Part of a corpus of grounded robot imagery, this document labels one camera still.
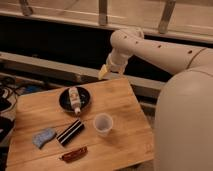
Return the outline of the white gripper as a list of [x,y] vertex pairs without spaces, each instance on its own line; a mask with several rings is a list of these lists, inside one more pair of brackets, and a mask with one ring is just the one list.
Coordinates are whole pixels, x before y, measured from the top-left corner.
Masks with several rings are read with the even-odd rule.
[[98,79],[103,79],[109,71],[119,73],[119,75],[124,75],[128,59],[128,55],[113,49],[107,57],[106,64],[101,67],[98,73]]

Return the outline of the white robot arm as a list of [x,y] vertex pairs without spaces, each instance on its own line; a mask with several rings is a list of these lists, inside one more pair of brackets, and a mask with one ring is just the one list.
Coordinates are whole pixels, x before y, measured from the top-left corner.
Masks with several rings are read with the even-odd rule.
[[172,75],[155,112],[154,170],[213,171],[213,49],[147,40],[140,28],[119,29],[98,77],[122,74],[137,56]]

